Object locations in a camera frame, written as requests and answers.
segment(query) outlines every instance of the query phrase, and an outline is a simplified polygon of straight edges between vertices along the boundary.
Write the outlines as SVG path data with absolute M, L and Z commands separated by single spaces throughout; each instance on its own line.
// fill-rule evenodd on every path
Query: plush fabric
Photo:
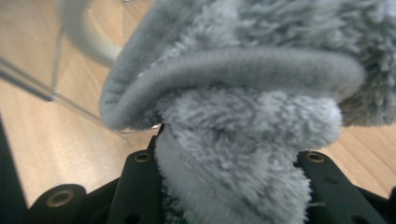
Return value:
M 166 130 L 197 223 L 304 223 L 299 151 L 396 118 L 394 0 L 158 0 L 111 69 L 104 123 Z

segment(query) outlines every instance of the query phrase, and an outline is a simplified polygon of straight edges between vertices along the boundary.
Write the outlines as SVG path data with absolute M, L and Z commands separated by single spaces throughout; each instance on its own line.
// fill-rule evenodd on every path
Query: white curved object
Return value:
M 107 67 L 112 66 L 121 48 L 104 40 L 87 24 L 84 12 L 91 0 L 60 0 L 59 16 L 69 39 L 84 54 Z

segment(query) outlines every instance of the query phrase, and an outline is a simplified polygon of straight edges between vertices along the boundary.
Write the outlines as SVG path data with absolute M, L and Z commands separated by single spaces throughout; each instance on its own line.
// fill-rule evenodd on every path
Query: folded towel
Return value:
M 113 129 L 166 124 L 157 160 L 197 223 L 304 223 L 304 149 L 396 118 L 394 0 L 159 0 L 117 59 Z

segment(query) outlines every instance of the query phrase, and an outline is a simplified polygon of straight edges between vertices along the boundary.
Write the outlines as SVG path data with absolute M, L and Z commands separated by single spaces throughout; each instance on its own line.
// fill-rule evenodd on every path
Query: gray towel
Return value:
M 117 59 L 113 129 L 166 124 L 157 160 L 188 220 L 304 223 L 299 151 L 396 118 L 394 0 L 158 0 Z

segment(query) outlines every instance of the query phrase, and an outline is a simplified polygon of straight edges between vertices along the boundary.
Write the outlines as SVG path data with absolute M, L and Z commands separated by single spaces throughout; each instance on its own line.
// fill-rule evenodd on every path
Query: towel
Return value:
M 396 118 L 395 12 L 394 0 L 157 0 L 110 71 L 102 119 L 165 124 L 156 159 L 188 221 L 304 223 L 297 153 Z

